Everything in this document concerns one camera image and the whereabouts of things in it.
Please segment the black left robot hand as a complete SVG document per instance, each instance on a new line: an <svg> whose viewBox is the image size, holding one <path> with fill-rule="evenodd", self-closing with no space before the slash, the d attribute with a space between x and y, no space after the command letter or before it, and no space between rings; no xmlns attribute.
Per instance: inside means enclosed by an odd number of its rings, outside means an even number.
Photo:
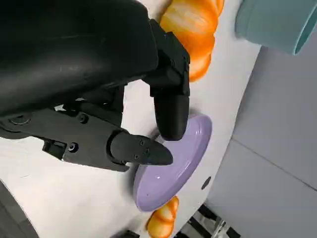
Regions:
<svg viewBox="0 0 317 238"><path fill-rule="evenodd" d="M136 0L3 0L0 135L43 140L74 164L124 172L166 166L162 144L123 129L124 88L143 80L158 131L180 140L189 115L186 49Z"/></svg>

